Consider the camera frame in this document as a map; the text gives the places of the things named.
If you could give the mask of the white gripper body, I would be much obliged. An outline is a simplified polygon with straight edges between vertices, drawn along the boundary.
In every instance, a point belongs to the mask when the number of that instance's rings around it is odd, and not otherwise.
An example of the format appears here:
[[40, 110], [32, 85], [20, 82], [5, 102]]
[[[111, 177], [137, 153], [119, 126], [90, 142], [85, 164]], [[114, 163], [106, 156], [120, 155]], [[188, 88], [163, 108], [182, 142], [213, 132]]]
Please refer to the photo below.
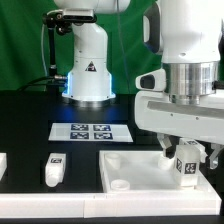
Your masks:
[[200, 98], [200, 104], [171, 103], [163, 92], [139, 91], [135, 122], [140, 129], [224, 145], [224, 90]]

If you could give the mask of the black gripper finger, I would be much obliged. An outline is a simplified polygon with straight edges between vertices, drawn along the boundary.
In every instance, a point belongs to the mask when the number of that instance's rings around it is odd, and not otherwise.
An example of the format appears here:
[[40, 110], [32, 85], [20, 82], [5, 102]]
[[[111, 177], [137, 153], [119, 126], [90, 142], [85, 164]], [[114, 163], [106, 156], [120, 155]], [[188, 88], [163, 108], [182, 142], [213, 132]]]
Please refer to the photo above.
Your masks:
[[208, 166], [211, 170], [215, 170], [219, 164], [219, 155], [224, 150], [224, 145], [211, 143], [208, 147]]
[[173, 145], [171, 136], [167, 134], [158, 134], [157, 139], [163, 150], [163, 156], [167, 158], [173, 158], [174, 145]]

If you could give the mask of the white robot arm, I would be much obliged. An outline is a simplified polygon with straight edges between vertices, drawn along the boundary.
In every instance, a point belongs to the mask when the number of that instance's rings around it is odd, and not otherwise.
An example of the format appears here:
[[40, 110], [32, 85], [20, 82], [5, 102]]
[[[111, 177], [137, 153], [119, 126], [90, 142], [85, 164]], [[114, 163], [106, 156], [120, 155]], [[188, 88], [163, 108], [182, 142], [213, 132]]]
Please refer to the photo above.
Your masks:
[[223, 0], [156, 0], [143, 15], [143, 41], [161, 68], [136, 78], [135, 122], [158, 134], [224, 148], [224, 87], [217, 80]]

